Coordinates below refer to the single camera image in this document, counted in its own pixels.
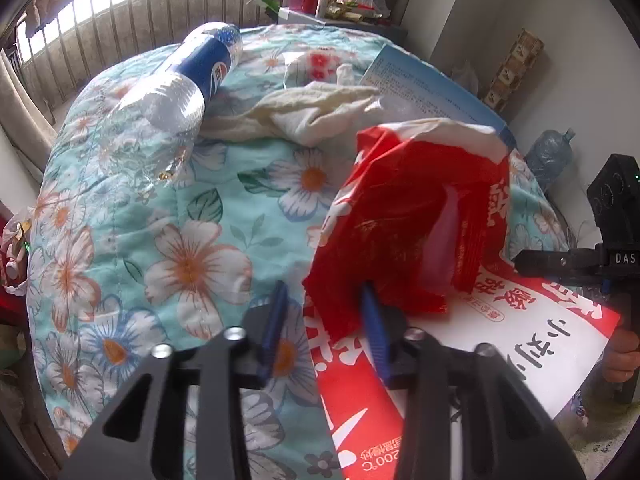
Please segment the person's right hand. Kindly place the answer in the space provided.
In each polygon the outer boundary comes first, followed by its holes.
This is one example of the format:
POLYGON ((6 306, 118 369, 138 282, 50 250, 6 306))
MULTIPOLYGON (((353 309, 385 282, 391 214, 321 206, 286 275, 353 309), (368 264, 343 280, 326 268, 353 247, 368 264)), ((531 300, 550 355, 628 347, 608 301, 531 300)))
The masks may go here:
POLYGON ((617 327, 603 355, 603 378, 611 384, 622 384, 634 376, 639 365, 638 335, 632 330, 617 327))

